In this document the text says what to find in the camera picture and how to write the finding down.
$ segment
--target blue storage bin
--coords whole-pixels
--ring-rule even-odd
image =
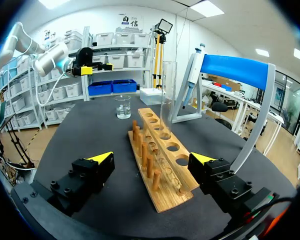
[[[137,91],[137,83],[133,79],[114,80],[112,83],[112,92],[115,94],[129,93]]]
[[[98,81],[88,86],[89,96],[110,94],[112,90],[112,81]]]
[[[10,72],[10,75],[11,75],[10,79],[13,79],[17,75],[17,69],[16,68],[10,69],[9,72]]]
[[[227,92],[231,92],[231,91],[232,91],[232,87],[227,86],[227,85],[225,85],[225,84],[222,84],[221,87],[222,87],[223,89],[225,89]]]

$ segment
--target wooden peg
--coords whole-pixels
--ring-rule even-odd
[[[152,168],[154,167],[154,157],[149,154],[146,158],[146,176],[148,179],[150,179],[152,177]]]
[[[137,126],[137,120],[132,121],[132,131],[135,132]]]
[[[139,136],[139,133],[140,133],[140,127],[139,126],[135,126],[135,131],[134,131],[134,141],[136,144],[136,146],[138,147],[138,136]]]
[[[142,148],[141,168],[142,171],[145,171],[147,167],[148,144],[146,142],[143,142],[141,148]]]
[[[160,183],[161,171],[159,169],[154,170],[153,181],[152,181],[152,190],[157,191]]]
[[[144,142],[144,135],[142,133],[139,133],[139,138],[138,138],[138,153],[139,156],[142,156],[142,143]]]

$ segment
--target poster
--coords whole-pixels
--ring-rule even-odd
[[[283,97],[284,91],[282,88],[277,87],[275,91],[275,96],[274,96],[274,102],[273,104],[278,106],[280,105],[281,98]]]
[[[120,13],[116,33],[142,33],[144,17],[142,15]]]

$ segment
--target black cable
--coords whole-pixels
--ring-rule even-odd
[[[273,200],[272,202],[269,202],[261,207],[258,207],[256,210],[253,210],[252,212],[250,212],[248,215],[244,216],[242,219],[242,224],[244,224],[249,218],[251,218],[252,216],[254,216],[255,214],[257,214],[258,212],[269,208],[275,204],[279,204],[279,203],[283,203],[283,202],[292,202],[293,201],[293,197],[282,197],[282,198],[278,198],[276,200]]]

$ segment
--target black table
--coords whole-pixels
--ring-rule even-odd
[[[141,125],[138,109],[147,106],[138,96],[132,96],[131,118],[120,120],[115,104],[113,97],[77,103],[50,140],[35,180],[49,188],[51,180],[64,176],[74,160],[113,151],[114,172],[101,193],[92,195],[81,211],[72,216],[74,219],[106,233],[150,238],[177,236],[203,240],[222,232],[230,216],[199,188],[186,203],[156,212],[128,138],[132,120]],[[151,108],[160,115],[160,105]],[[240,136],[205,114],[200,119],[173,124],[172,131],[189,152],[230,162],[245,144]],[[266,187],[282,197],[296,193],[288,179],[256,149],[237,174],[252,181],[255,192]],[[271,212],[278,215],[284,208],[284,204],[278,204]]]

